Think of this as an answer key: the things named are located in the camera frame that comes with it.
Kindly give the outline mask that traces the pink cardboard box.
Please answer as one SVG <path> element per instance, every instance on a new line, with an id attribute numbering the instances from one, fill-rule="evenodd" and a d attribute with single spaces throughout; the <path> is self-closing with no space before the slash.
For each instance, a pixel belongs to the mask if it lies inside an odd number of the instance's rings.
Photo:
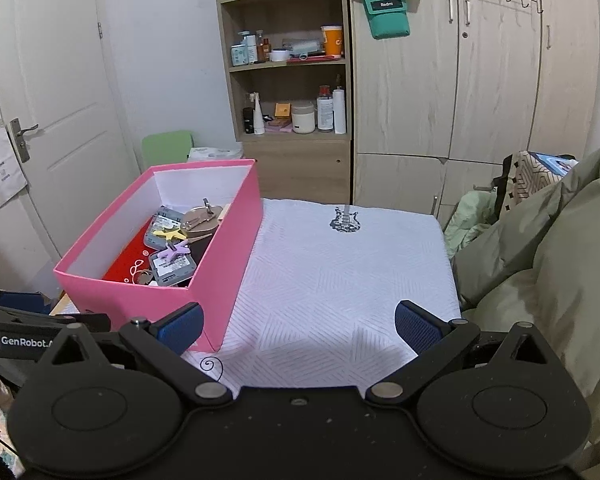
<path id="1" fill-rule="evenodd" d="M 146 170 L 56 264 L 82 312 L 120 328 L 194 302 L 204 317 L 193 347 L 221 348 L 256 240 L 263 206 L 249 159 L 183 162 Z"/>

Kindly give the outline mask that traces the beige rounded compact case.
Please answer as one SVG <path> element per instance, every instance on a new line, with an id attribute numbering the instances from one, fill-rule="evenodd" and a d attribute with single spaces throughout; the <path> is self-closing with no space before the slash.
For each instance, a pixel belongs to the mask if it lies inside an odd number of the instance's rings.
<path id="1" fill-rule="evenodd" d="M 191 240 L 196 237 L 213 234 L 220 226 L 222 206 L 201 206 L 184 214 L 181 231 Z"/>

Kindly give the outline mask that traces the black rectangular case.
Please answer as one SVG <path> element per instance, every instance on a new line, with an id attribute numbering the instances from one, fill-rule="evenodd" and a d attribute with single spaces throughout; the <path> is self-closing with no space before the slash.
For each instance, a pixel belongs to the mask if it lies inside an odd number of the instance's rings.
<path id="1" fill-rule="evenodd" d="M 174 273 L 178 278 L 176 286 L 185 287 L 189 283 L 211 243 L 212 238 L 212 235 L 197 238 L 193 243 L 187 245 L 189 250 L 188 254 L 179 255 L 175 258 L 173 266 L 176 267 Z"/>

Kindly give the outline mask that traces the grey portable wifi router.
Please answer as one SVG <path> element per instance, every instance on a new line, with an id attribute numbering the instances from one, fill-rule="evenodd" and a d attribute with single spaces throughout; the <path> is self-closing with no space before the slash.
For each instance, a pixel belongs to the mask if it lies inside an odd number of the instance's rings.
<path id="1" fill-rule="evenodd" d="M 148 235 L 150 230 L 172 230 L 181 229 L 181 221 L 184 214 L 174 209 L 161 206 L 151 217 L 148 228 L 143 236 L 144 244 L 153 250 L 163 250 L 166 243 L 163 240 L 155 240 Z"/>

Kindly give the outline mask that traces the purple star hair clip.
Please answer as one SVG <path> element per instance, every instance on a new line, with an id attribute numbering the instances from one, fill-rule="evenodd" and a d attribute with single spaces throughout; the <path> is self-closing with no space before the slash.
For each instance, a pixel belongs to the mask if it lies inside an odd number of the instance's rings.
<path id="1" fill-rule="evenodd" d="M 167 242 L 166 248 L 164 248 L 161 252 L 158 252 L 157 257 L 163 259 L 164 261 L 171 262 L 178 257 L 189 254 L 190 249 L 188 247 L 188 240 L 181 240 L 176 244 Z"/>

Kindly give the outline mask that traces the yellow star hair clip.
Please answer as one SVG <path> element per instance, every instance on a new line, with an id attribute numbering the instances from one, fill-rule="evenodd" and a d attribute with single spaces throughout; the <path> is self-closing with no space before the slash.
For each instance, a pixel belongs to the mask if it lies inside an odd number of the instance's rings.
<path id="1" fill-rule="evenodd" d="M 155 240 L 163 240 L 165 243 L 171 240 L 186 240 L 187 236 L 180 229 L 172 230 L 150 230 L 148 235 Z"/>

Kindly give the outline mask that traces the white patterned table cloth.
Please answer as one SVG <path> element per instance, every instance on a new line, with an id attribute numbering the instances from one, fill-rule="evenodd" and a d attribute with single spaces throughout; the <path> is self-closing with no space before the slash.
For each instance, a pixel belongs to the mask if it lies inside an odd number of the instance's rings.
<path id="1" fill-rule="evenodd" d="M 187 362 L 233 392 L 242 387 L 366 390 L 416 356 L 394 328 L 402 300 L 443 321 L 460 304 L 440 224 L 430 214 L 265 200 L 222 347 Z"/>

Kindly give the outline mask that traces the olive green duvet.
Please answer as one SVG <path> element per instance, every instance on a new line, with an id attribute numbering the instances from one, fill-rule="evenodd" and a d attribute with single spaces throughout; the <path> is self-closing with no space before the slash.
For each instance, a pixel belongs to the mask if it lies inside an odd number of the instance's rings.
<path id="1" fill-rule="evenodd" d="M 483 330 L 534 324 L 592 414 L 581 474 L 600 479 L 600 149 L 516 205 L 452 259 L 462 308 Z"/>

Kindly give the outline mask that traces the patterned black white bag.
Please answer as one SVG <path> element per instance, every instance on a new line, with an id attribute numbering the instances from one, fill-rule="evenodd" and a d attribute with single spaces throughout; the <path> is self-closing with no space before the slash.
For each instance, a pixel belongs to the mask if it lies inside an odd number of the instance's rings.
<path id="1" fill-rule="evenodd" d="M 496 192 L 495 218 L 501 218 L 532 194 L 562 180 L 578 163 L 571 155 L 520 151 L 507 156 L 502 173 L 492 181 Z"/>

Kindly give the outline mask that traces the white tissue paper pack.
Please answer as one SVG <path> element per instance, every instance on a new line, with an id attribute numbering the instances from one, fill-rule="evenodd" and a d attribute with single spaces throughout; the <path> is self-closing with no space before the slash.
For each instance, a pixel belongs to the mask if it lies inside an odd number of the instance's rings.
<path id="1" fill-rule="evenodd" d="M 187 160 L 189 162 L 208 162 L 209 160 L 231 160 L 244 157 L 244 150 L 238 148 L 191 148 Z"/>

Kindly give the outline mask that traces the green folding table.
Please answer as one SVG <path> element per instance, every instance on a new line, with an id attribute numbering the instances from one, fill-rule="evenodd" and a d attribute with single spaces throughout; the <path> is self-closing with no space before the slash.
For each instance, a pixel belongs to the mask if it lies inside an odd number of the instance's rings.
<path id="1" fill-rule="evenodd" d="M 193 133 L 189 130 L 150 134 L 140 144 L 146 168 L 187 162 L 193 146 Z"/>

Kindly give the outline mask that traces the white door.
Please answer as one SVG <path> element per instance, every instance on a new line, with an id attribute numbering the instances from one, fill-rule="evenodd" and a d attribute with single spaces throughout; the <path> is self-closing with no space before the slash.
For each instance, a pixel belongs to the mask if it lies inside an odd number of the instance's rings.
<path id="1" fill-rule="evenodd" d="M 58 255 L 138 175 L 107 77 L 96 0 L 0 0 L 0 112 L 20 120 L 33 208 Z"/>

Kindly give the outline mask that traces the white spray bottle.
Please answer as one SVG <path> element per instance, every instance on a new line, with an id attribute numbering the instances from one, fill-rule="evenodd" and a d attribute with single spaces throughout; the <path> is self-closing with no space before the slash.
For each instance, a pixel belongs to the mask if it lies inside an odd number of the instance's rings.
<path id="1" fill-rule="evenodd" d="M 253 133 L 256 136 L 260 136 L 261 134 L 265 133 L 265 125 L 264 125 L 264 118 L 263 118 L 263 113 L 262 113 L 262 108 L 261 108 L 261 102 L 260 102 L 260 94 L 258 92 L 251 92 L 250 95 L 250 101 L 253 104 Z"/>

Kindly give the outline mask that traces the black small bottle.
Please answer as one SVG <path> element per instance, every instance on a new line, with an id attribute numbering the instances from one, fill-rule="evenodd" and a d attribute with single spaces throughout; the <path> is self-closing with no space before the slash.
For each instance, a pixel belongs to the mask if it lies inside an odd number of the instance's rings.
<path id="1" fill-rule="evenodd" d="M 254 133 L 254 108 L 251 106 L 242 109 L 242 125 L 244 126 L 245 134 Z"/>

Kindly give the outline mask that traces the white round jar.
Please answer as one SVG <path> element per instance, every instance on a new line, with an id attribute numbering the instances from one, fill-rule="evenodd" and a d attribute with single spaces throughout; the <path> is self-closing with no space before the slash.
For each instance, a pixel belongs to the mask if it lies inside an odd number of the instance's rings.
<path id="1" fill-rule="evenodd" d="M 292 130 L 295 133 L 312 133 L 316 127 L 315 105 L 312 101 L 291 103 Z"/>

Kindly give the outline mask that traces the small orange box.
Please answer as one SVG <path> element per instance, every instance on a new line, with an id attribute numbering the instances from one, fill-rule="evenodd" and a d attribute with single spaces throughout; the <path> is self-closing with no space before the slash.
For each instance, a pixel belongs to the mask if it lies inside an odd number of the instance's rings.
<path id="1" fill-rule="evenodd" d="M 291 116 L 291 104 L 277 102 L 274 108 L 274 117 L 276 119 L 287 119 Z"/>

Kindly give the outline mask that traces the light wood wardrobe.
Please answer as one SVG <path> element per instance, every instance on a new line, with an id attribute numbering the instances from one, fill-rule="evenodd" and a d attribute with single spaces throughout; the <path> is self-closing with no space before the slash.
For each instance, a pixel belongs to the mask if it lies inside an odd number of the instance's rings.
<path id="1" fill-rule="evenodd" d="M 353 200 L 448 218 L 507 156 L 581 157 L 600 58 L 598 0 L 406 0 L 411 35 L 376 40 L 350 0 Z"/>

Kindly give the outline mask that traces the orange paper cup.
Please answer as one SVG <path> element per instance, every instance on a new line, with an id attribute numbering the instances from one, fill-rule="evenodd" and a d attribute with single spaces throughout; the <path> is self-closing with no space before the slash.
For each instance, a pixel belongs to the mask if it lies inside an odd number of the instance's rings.
<path id="1" fill-rule="evenodd" d="M 324 25 L 321 27 L 323 34 L 323 47 L 327 56 L 341 58 L 343 56 L 343 29 L 341 25 Z"/>

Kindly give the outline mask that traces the teal hanging pouch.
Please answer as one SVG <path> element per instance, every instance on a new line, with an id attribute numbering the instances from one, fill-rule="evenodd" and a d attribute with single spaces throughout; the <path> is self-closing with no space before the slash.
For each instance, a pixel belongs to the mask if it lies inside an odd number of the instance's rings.
<path id="1" fill-rule="evenodd" d="M 374 39 L 411 35 L 406 0 L 363 0 L 363 6 Z"/>

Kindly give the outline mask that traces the wooden shelf cabinet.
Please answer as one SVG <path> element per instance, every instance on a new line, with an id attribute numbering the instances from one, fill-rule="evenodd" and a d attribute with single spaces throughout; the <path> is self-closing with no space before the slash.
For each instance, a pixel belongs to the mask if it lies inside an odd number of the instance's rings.
<path id="1" fill-rule="evenodd" d="M 291 126 L 274 126 L 277 102 L 316 102 L 321 88 L 348 90 L 352 82 L 350 42 L 343 56 L 316 51 L 302 60 L 273 62 L 274 50 L 323 42 L 321 27 L 350 27 L 349 0 L 216 0 L 230 117 L 236 140 L 257 164 L 266 198 L 349 203 L 352 193 L 352 120 L 347 132 L 315 129 L 299 134 Z M 260 94 L 265 133 L 245 134 L 242 109 L 253 107 L 250 93 Z"/>

